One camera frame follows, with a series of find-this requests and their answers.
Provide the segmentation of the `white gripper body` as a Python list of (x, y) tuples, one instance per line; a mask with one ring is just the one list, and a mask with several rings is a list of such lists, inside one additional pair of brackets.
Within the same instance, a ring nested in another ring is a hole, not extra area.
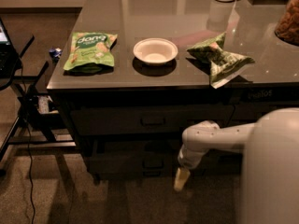
[(178, 154), (178, 163), (189, 170), (195, 169), (200, 162), (200, 157), (193, 152), (182, 152)]

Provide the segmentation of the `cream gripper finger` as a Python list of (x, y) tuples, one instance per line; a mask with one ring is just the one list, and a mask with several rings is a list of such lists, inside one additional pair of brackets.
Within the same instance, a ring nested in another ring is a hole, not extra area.
[(174, 181), (174, 190), (182, 191), (187, 180), (189, 179), (190, 171), (186, 168), (179, 167), (176, 172)]

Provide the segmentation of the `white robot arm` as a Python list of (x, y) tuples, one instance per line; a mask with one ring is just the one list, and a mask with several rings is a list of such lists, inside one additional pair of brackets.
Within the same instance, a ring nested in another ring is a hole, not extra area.
[(299, 108), (221, 128), (206, 120), (184, 130), (174, 189), (211, 149), (243, 153), (239, 224), (299, 224)]

